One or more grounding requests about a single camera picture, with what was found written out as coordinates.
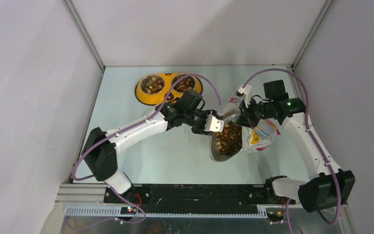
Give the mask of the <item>yellow double pet bowl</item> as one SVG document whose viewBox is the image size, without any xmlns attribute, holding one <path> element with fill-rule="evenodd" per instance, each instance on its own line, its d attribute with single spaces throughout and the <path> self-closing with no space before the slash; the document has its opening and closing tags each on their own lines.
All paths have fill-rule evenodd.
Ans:
<svg viewBox="0 0 374 234">
<path fill-rule="evenodd" d="M 172 81 L 173 81 L 174 77 L 177 76 L 177 75 L 180 75 L 180 74 L 185 74 L 185 73 L 150 74 L 150 75 L 160 76 L 165 82 L 162 91 L 157 93 L 157 94 L 146 94 L 141 90 L 140 85 L 141 85 L 142 79 L 147 77 L 147 76 L 150 76 L 150 75 L 147 75 L 147 76 L 143 77 L 142 79 L 139 80 L 139 82 L 135 86 L 134 93 L 135 93 L 136 99 L 140 103 L 142 103 L 144 105 L 148 105 L 148 106 L 155 106 L 155 105 L 160 104 L 164 100 L 164 97 L 166 96 L 167 92 L 169 91 L 170 87 L 172 86 Z M 195 90 L 195 91 L 197 91 L 198 93 L 201 94 L 203 92 L 202 82 L 200 81 L 199 78 L 197 78 L 195 76 L 192 76 L 192 77 L 195 78 L 195 82 L 196 82 L 196 85 L 192 90 Z M 183 93 L 176 92 L 174 89 L 172 89 L 169 97 L 167 98 L 167 102 L 175 101 L 177 98 L 180 98 L 182 96 L 182 94 Z"/>
</svg>

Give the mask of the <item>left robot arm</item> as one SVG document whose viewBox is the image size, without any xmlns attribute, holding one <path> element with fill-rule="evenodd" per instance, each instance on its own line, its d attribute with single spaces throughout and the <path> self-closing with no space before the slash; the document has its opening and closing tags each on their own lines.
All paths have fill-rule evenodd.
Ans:
<svg viewBox="0 0 374 234">
<path fill-rule="evenodd" d="M 118 168 L 117 157 L 132 145 L 179 127 L 191 127 L 194 134 L 210 136 L 223 130 L 224 121 L 215 110 L 203 110 L 200 93 L 188 90 L 174 102 L 165 102 L 135 123 L 108 131 L 99 127 L 90 131 L 81 159 L 97 181 L 106 183 L 123 203 L 134 198 L 132 182 Z"/>
</svg>

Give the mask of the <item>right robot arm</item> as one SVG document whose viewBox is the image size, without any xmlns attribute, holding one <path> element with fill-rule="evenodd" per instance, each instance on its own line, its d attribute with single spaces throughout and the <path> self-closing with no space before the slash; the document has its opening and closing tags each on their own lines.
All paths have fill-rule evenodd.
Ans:
<svg viewBox="0 0 374 234">
<path fill-rule="evenodd" d="M 307 108 L 298 98 L 290 98 L 284 82 L 264 83 L 265 101 L 256 102 L 250 85 L 242 85 L 236 94 L 243 97 L 238 123 L 255 128 L 262 120 L 275 119 L 292 138 L 306 167 L 307 182 L 286 176 L 266 180 L 264 199 L 271 204 L 290 198 L 312 213 L 345 205 L 355 183 L 352 171 L 343 170 L 320 141 L 310 121 Z"/>
</svg>

